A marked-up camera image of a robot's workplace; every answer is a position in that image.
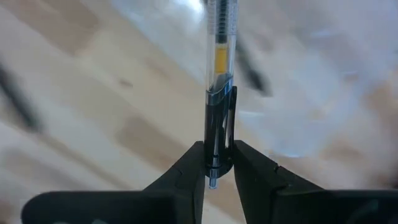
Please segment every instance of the wooden floor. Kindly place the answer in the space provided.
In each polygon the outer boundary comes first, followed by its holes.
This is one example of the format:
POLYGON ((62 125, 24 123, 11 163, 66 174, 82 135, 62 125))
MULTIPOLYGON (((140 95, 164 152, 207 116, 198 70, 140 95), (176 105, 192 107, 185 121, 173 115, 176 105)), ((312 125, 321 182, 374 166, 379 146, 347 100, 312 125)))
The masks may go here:
MULTIPOLYGON (((201 85, 108 1, 67 2, 0 0, 1 61, 44 124, 44 133, 30 133, 2 104, 6 223, 19 223, 23 204, 49 190, 143 189, 203 137, 201 85)), ((387 146, 378 131, 398 133, 396 100, 385 84, 364 103, 377 121, 357 111, 321 155, 274 159, 324 187, 385 187, 398 159, 395 141, 387 146)), ((259 148, 240 121, 236 129, 259 148)), ((204 223, 244 223, 230 174, 218 190, 206 191, 204 223)))

